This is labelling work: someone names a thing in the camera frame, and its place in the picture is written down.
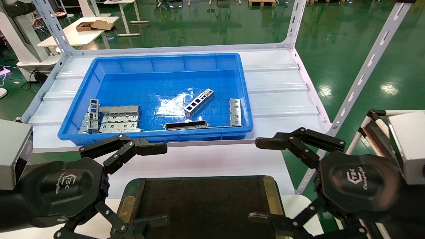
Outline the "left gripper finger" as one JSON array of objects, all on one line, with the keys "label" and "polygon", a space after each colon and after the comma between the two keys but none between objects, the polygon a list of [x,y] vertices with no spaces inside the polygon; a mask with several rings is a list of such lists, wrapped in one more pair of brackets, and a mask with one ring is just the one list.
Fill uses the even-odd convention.
[{"label": "left gripper finger", "polygon": [[131,138],[125,134],[118,134],[79,148],[82,158],[95,159],[113,152],[113,155],[103,162],[107,174],[114,174],[136,155],[161,155],[167,151],[166,143],[150,143],[146,138]]},{"label": "left gripper finger", "polygon": [[[166,214],[153,217],[145,217],[135,221],[125,223],[116,213],[114,213],[103,201],[95,204],[95,209],[115,228],[115,232],[109,239],[145,239],[147,231],[152,227],[166,226],[170,222],[170,217]],[[93,239],[93,237],[75,233],[77,221],[69,219],[64,227],[61,227],[55,234],[55,239]]]}]

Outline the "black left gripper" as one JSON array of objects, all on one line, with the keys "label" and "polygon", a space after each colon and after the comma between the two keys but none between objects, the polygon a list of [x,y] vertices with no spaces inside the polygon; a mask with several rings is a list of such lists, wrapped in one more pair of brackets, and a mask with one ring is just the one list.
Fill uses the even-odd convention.
[{"label": "black left gripper", "polygon": [[108,175],[90,158],[28,165],[13,190],[1,190],[0,228],[53,227],[86,223],[108,196]]}]

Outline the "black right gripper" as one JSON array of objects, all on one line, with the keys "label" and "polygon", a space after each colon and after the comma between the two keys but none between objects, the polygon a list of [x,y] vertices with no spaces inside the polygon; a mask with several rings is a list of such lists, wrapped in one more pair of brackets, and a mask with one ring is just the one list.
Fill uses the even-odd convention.
[{"label": "black right gripper", "polygon": [[[393,239],[424,238],[424,185],[409,185],[393,158],[342,153],[346,142],[329,135],[299,128],[277,132],[272,138],[258,137],[260,149],[289,150],[308,168],[317,169],[316,198],[294,219],[252,212],[249,221],[270,224],[275,235],[293,239],[367,239],[367,230],[350,226],[313,236],[305,228],[324,208],[338,219],[381,223]],[[331,152],[322,160],[308,145]]]}]

